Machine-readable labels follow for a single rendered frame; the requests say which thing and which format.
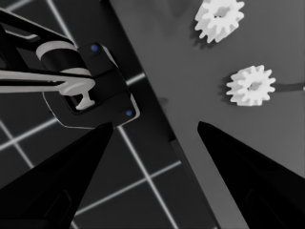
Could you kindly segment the white toothed gear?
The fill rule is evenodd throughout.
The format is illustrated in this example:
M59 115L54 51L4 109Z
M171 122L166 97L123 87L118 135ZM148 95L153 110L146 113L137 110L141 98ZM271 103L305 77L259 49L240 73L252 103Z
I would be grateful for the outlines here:
M220 42L239 27L244 18L241 9L243 1L237 0L203 0L194 18L194 29L200 31L199 38L207 38L207 42Z
M270 93L275 91L272 73L272 70L266 70L263 65L239 70L226 84L229 88L226 95L230 95L230 101L237 106L261 106L270 99Z

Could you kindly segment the dark robot body block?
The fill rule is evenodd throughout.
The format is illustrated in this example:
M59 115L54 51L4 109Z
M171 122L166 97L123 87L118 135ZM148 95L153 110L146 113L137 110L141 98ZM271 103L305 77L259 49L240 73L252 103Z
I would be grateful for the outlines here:
M0 8L0 94L40 93L66 128L114 127L140 116L107 47L66 36Z

